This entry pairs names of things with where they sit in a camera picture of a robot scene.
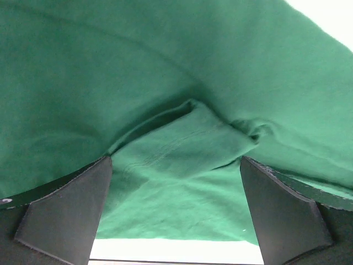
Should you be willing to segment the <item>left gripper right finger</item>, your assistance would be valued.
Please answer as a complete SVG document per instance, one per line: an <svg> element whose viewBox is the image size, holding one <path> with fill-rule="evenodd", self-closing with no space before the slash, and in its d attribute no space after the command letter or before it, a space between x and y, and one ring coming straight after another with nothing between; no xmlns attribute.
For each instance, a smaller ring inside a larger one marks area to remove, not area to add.
<svg viewBox="0 0 353 265"><path fill-rule="evenodd" d="M240 173L265 264L352 264L352 200L242 157Z"/></svg>

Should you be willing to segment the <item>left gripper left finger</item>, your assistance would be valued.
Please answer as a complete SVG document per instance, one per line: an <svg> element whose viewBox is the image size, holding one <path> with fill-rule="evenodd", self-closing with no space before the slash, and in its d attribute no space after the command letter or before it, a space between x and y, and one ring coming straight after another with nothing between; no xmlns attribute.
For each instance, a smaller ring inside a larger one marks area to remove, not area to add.
<svg viewBox="0 0 353 265"><path fill-rule="evenodd" d="M1 199L1 264L88 264L112 176L102 157Z"/></svg>

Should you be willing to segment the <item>green t shirt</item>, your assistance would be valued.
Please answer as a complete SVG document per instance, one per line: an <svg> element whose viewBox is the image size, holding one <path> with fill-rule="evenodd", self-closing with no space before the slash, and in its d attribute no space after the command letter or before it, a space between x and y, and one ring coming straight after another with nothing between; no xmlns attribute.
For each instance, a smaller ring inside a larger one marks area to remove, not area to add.
<svg viewBox="0 0 353 265"><path fill-rule="evenodd" d="M98 238L255 244L243 156L352 196L352 53L284 1L2 1L1 197L102 156Z"/></svg>

